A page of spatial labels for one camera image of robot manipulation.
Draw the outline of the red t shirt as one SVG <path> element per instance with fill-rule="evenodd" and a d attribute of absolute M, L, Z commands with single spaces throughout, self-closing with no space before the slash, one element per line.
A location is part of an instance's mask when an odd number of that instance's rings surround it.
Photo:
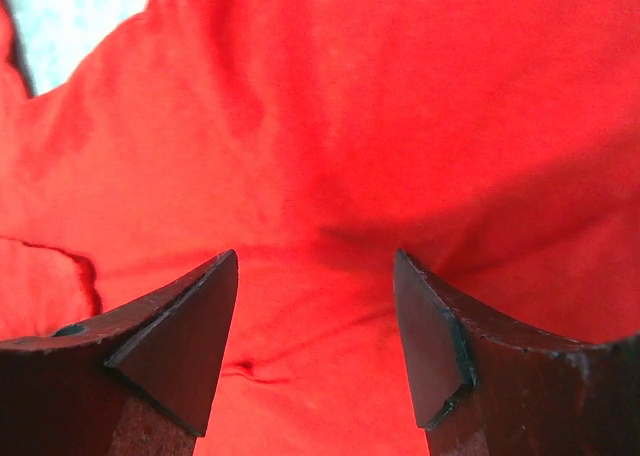
<path fill-rule="evenodd" d="M 227 249 L 200 455 L 423 455 L 403 248 L 574 339 L 639 327 L 639 0 L 149 0 L 57 89 L 1 64 L 1 334 Z"/>

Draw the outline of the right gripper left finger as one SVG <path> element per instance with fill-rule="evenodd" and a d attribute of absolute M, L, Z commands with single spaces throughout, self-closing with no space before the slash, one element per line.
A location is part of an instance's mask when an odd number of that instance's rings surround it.
<path fill-rule="evenodd" d="M 238 288 L 228 250 L 46 337 L 1 344 L 5 455 L 190 455 L 207 430 Z"/>

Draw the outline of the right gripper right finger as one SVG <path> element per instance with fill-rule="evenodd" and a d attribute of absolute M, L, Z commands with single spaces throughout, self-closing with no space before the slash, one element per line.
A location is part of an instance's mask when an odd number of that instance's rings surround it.
<path fill-rule="evenodd" d="M 589 344 L 511 318 L 404 251 L 396 313 L 433 455 L 635 455 L 639 339 Z"/>

